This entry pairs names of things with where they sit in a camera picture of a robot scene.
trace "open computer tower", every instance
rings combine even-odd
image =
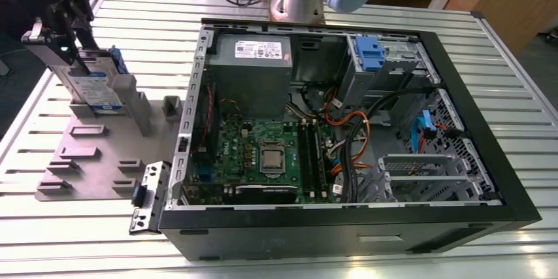
[[[204,20],[131,234],[188,259],[442,252],[541,219],[435,33]]]

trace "blue plastic latch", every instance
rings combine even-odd
[[[363,71],[379,71],[386,61],[386,50],[382,48],[378,38],[358,36],[355,41],[357,53],[363,62]]]
[[[126,67],[124,58],[122,57],[120,49],[112,45],[111,49],[108,49],[108,53],[111,53],[119,73],[130,74],[128,68]]]
[[[430,110],[422,110],[422,116],[425,117],[425,128],[427,128],[431,131],[437,130],[437,126],[433,123],[433,119],[430,117]]]

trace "red wire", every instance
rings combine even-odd
[[[421,144],[419,144],[419,148],[418,148],[418,153],[422,154],[425,153],[425,148],[426,148],[426,139],[425,139],[425,134],[422,135],[421,138]]]
[[[326,120],[327,120],[329,124],[331,124],[331,121],[330,121],[330,115],[329,115],[330,105],[331,105],[331,102],[333,102],[333,100],[335,99],[335,97],[337,97],[337,96],[338,96],[338,90],[335,89],[335,90],[333,91],[333,96],[331,96],[331,99],[330,99],[330,101],[327,102],[326,107],[325,107],[325,109],[323,109],[323,111],[325,111],[325,115],[326,115]]]
[[[210,109],[207,110],[207,119],[206,119],[206,128],[203,130],[203,137],[202,141],[195,149],[195,152],[202,148],[203,142],[206,141],[207,137],[207,130],[210,129],[210,122],[211,122],[211,114],[212,114],[212,95],[211,95],[211,87],[207,85],[207,95],[210,96]]]

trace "cpu socket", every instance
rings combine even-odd
[[[279,142],[260,143],[260,173],[275,179],[286,173],[286,147]]]

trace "green circuit board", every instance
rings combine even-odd
[[[243,124],[251,124],[247,137]],[[296,122],[228,121],[222,125],[218,145],[218,163],[214,166],[215,183],[296,184],[300,181],[298,166]],[[286,151],[286,175],[268,178],[260,174],[260,144],[276,142]]]
[[[322,138],[331,136],[329,126],[321,126]],[[284,152],[284,173],[266,174],[260,170],[262,148],[275,145]],[[228,120],[220,122],[216,162],[211,179],[198,184],[200,203],[220,204],[219,192],[230,184],[282,185],[298,188],[298,203],[329,203],[330,197],[310,197],[303,193],[298,151],[298,122]]]

